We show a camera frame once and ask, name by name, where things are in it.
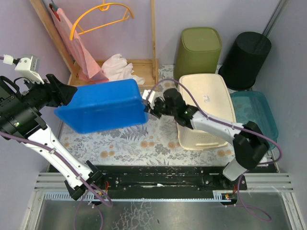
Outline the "blue plastic tray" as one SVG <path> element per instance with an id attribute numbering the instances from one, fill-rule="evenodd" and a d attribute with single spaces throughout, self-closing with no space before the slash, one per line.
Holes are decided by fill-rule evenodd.
<path id="1" fill-rule="evenodd" d="M 148 115 L 133 79 L 78 87 L 71 102 L 54 110 L 74 131 L 93 133 L 145 124 Z"/>

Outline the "white plastic basin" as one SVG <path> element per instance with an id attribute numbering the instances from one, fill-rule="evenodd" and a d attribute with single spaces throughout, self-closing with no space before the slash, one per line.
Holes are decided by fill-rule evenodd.
<path id="1" fill-rule="evenodd" d="M 202 73 L 180 77 L 198 105 L 206 113 L 235 122 L 236 116 L 224 79 L 218 74 Z M 204 150 L 227 145 L 227 142 L 204 131 L 192 130 L 177 125 L 178 141 L 186 150 Z"/>

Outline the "white towel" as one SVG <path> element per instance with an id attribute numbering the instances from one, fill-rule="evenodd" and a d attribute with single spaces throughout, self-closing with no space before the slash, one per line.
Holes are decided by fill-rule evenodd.
<path id="1" fill-rule="evenodd" d="M 145 83 L 144 78 L 134 74 L 133 64 L 128 63 L 121 54 L 115 54 L 107 59 L 103 63 L 101 70 L 109 81 L 133 79 L 138 85 L 143 85 Z"/>

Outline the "green mesh basket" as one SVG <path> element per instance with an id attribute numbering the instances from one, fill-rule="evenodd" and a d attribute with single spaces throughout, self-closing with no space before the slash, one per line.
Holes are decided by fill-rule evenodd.
<path id="1" fill-rule="evenodd" d="M 222 49 L 218 32 L 211 27 L 191 27 L 181 32 L 174 79 L 189 74 L 215 73 Z"/>

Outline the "large black plastic bin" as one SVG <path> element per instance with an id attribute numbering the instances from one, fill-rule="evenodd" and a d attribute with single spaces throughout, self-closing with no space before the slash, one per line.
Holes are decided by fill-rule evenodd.
<path id="1" fill-rule="evenodd" d="M 236 37 L 218 74 L 229 89 L 247 90 L 256 82 L 271 48 L 272 43 L 266 36 L 243 32 Z"/>

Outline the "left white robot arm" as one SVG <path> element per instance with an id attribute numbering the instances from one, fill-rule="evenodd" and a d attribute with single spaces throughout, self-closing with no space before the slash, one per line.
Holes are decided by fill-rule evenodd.
<path id="1" fill-rule="evenodd" d="M 40 110 L 71 102 L 77 88 L 60 82 L 53 74 L 42 83 L 24 82 L 28 91 L 5 76 L 0 78 L 0 135 L 14 139 L 43 156 L 64 177 L 70 196 L 78 200 L 86 190 L 104 186 L 102 172 L 90 161 L 81 163 L 59 142 L 41 117 Z"/>

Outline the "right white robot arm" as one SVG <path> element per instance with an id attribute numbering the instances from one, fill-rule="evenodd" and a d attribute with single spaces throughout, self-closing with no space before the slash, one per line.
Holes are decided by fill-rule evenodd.
<path id="1" fill-rule="evenodd" d="M 142 99 L 145 112 L 157 118 L 171 116 L 182 127 L 208 132 L 233 146 L 235 158 L 218 176 L 209 180 L 214 186 L 230 188 L 237 183 L 239 176 L 256 168 L 269 150 L 269 144 L 256 123 L 249 121 L 244 125 L 205 114 L 201 109 L 186 104 L 175 88 L 166 90 L 163 97 L 145 90 Z"/>

